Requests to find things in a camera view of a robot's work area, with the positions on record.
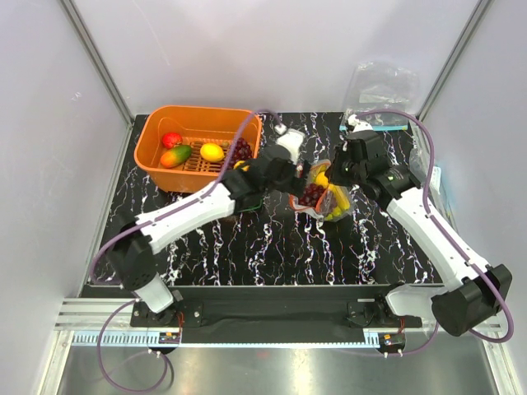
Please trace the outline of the dark red grape bunch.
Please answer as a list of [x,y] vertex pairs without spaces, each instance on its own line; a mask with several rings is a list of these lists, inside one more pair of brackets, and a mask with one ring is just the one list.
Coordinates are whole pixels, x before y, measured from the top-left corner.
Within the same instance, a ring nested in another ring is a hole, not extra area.
[[326,189],[327,187],[324,185],[309,184],[298,199],[298,204],[305,207],[316,207]]

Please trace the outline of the red zip clear bag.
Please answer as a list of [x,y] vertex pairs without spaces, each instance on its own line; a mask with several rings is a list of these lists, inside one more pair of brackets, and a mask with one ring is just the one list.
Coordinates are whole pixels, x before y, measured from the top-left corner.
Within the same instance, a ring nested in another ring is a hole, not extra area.
[[[320,172],[324,172],[325,173],[325,171],[330,167],[330,165],[331,165],[330,160],[320,160],[320,161],[314,163],[310,167],[309,175],[307,177],[307,185],[305,186],[305,188],[309,184],[315,183],[316,175],[318,173],[320,173]],[[349,212],[346,215],[346,216],[348,216],[348,215],[351,214],[352,209],[354,208],[354,202],[352,201],[351,193],[349,192],[348,188],[346,188],[346,187],[343,187],[343,188],[345,188],[348,191],[349,197],[350,197],[350,201],[351,201],[351,209],[349,210]],[[306,215],[315,218],[317,221],[326,221],[324,218],[331,211],[331,209],[329,208],[330,197],[329,197],[328,188],[326,189],[326,191],[323,194],[322,198],[319,200],[319,202],[318,202],[316,207],[305,207],[305,206],[299,205],[298,204],[298,199],[299,198],[300,197],[296,197],[296,196],[293,196],[293,195],[289,196],[289,205],[290,205],[291,209],[294,212],[296,212],[296,213],[305,213]]]

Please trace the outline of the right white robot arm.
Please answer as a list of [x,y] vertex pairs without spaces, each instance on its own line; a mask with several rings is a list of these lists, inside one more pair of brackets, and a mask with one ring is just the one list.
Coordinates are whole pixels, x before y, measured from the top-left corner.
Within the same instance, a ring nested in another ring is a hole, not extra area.
[[409,168],[391,164],[375,131],[349,133],[326,175],[332,184],[358,186],[410,234],[440,275],[440,288],[391,286],[374,305],[378,323],[392,326],[403,316],[434,319],[459,337],[503,310],[511,272],[490,265],[455,233]]

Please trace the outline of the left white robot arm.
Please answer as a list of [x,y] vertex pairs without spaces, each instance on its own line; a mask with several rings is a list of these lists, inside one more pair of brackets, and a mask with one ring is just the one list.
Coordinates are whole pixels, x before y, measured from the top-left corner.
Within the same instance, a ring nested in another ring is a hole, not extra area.
[[172,324],[178,306],[156,269],[155,256],[202,225],[256,208],[269,192],[301,195],[309,164],[304,163],[302,172],[296,172],[300,147],[299,142],[279,138],[257,158],[228,170],[198,192],[135,216],[107,243],[107,257],[120,285],[147,305],[156,323]]

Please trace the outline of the yellow pear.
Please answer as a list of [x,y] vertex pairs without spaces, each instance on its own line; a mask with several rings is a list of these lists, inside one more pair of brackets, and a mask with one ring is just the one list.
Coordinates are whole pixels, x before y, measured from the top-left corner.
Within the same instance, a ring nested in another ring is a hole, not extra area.
[[327,177],[325,176],[325,173],[324,172],[320,172],[316,175],[315,177],[315,183],[318,185],[318,186],[321,186],[323,187],[324,189],[326,189],[328,186],[329,186],[329,181],[327,179]]

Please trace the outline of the orange plastic basket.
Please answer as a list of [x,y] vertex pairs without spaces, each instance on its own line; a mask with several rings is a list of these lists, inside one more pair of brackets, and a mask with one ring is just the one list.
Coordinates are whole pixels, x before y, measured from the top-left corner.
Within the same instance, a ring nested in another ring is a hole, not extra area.
[[[135,147],[134,160],[164,192],[195,193],[212,182],[222,163],[212,163],[200,155],[206,143],[227,151],[238,127],[250,112],[246,109],[223,109],[199,106],[167,105],[153,111],[142,129]],[[175,167],[161,163],[167,148],[162,138],[175,132],[182,144],[192,151],[189,158]]]

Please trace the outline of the yellow banana bunch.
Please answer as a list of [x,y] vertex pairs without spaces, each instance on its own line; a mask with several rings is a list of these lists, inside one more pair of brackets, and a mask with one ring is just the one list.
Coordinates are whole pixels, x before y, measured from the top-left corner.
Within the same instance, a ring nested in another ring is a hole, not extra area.
[[328,187],[330,213],[324,218],[326,221],[337,221],[347,215],[351,209],[351,201],[348,191],[340,186],[330,184]]

